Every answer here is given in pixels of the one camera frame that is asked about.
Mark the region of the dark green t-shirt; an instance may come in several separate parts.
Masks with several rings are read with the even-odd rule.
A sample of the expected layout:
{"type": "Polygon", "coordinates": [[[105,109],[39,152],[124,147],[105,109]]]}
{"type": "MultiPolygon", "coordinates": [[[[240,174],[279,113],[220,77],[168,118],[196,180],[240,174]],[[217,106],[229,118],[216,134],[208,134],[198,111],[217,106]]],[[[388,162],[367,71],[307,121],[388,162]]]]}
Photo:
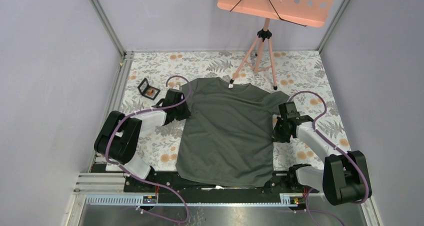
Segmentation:
{"type": "Polygon", "coordinates": [[[189,95],[176,170],[187,180],[226,187],[262,187],[272,177],[273,118],[288,101],[282,91],[219,77],[181,87],[189,95]]]}

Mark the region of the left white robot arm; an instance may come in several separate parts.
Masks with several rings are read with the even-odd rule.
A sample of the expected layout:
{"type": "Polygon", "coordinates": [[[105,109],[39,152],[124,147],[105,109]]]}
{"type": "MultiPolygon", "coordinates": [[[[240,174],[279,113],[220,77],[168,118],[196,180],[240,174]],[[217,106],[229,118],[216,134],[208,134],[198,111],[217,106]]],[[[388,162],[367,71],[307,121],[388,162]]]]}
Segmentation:
{"type": "Polygon", "coordinates": [[[136,185],[148,192],[154,188],[155,178],[149,174],[152,167],[136,153],[140,133],[185,120],[190,115],[185,94],[169,89],[165,98],[151,109],[129,115],[116,110],[110,112],[94,142],[94,150],[109,161],[123,166],[128,174],[137,177],[136,185]]]}

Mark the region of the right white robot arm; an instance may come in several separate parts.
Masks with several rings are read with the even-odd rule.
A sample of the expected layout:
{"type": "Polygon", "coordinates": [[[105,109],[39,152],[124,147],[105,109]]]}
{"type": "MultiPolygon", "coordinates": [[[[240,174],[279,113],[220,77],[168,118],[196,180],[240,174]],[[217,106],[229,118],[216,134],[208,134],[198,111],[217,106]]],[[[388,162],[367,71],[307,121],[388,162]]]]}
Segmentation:
{"type": "Polygon", "coordinates": [[[314,120],[301,115],[294,102],[278,106],[280,115],[273,130],[273,139],[289,143],[298,139],[324,163],[323,169],[309,164],[295,164],[289,168],[287,187],[293,192],[305,186],[322,192],[333,206],[363,203],[372,196],[372,187],[365,155],[359,151],[344,151],[321,132],[314,129],[314,120]]]}

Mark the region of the orange round brooch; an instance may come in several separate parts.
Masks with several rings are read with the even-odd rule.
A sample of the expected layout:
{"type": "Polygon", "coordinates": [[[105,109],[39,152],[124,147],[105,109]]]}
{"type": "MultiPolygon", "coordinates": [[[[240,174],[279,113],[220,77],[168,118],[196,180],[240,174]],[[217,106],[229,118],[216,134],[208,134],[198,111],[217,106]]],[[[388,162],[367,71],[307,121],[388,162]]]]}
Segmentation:
{"type": "Polygon", "coordinates": [[[155,93],[156,93],[156,90],[155,89],[153,89],[153,88],[150,88],[147,92],[147,95],[149,95],[149,96],[154,96],[155,95],[155,93]]]}

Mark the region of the black brooch display box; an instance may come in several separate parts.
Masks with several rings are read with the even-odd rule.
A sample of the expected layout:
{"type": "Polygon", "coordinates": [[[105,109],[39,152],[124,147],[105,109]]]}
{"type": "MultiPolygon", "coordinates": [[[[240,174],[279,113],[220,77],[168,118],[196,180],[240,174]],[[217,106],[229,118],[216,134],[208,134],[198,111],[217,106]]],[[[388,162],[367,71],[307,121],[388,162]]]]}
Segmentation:
{"type": "Polygon", "coordinates": [[[149,84],[148,79],[144,78],[141,83],[137,86],[137,90],[138,92],[145,98],[150,99],[150,100],[155,100],[157,98],[157,96],[159,95],[159,93],[161,92],[160,89],[153,87],[149,84]],[[147,91],[149,89],[154,89],[155,90],[155,95],[147,95],[147,91]]]}

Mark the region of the floral table mat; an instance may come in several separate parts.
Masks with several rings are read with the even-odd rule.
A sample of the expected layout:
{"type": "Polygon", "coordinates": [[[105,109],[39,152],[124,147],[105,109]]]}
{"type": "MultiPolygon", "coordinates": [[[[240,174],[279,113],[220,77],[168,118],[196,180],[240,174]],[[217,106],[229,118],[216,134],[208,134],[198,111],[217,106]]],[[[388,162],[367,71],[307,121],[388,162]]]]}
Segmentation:
{"type": "MultiPolygon", "coordinates": [[[[348,151],[346,136],[334,96],[322,64],[314,50],[275,51],[274,63],[278,89],[293,100],[303,115],[317,118],[316,127],[333,143],[348,151]]],[[[243,51],[133,52],[129,51],[119,85],[119,111],[140,111],[155,102],[141,96],[137,87],[144,78],[160,89],[163,98],[170,88],[197,78],[221,78],[229,81],[245,57],[243,51]]],[[[137,153],[157,171],[174,171],[178,156],[183,121],[149,129],[140,134],[137,153]]]]}

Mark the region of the pink music stand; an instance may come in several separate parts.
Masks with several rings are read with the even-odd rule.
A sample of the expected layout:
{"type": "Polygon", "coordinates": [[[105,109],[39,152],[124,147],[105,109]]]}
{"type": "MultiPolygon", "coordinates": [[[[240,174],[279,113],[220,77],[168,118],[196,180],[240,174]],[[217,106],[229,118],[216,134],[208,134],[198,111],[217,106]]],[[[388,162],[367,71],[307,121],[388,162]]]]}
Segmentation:
{"type": "Polygon", "coordinates": [[[301,27],[320,28],[324,26],[334,0],[217,0],[221,10],[257,16],[264,19],[263,27],[244,59],[229,81],[233,84],[242,68],[247,65],[254,73],[271,70],[273,89],[278,89],[274,61],[271,20],[286,22],[301,27]]]}

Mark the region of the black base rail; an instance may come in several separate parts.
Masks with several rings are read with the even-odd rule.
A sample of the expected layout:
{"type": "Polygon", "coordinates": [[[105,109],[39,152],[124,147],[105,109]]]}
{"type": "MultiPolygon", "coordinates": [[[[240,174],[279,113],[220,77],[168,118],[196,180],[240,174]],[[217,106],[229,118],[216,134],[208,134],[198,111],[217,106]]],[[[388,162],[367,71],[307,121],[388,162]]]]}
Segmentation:
{"type": "Polygon", "coordinates": [[[247,194],[284,194],[294,198],[299,206],[306,203],[307,186],[302,186],[295,181],[294,174],[289,171],[274,171],[263,186],[259,187],[230,187],[201,183],[182,178],[176,171],[153,171],[144,182],[133,177],[127,177],[124,183],[125,193],[140,193],[153,195],[157,198],[160,194],[177,196],[185,202],[183,195],[198,192],[244,192],[247,194]]]}

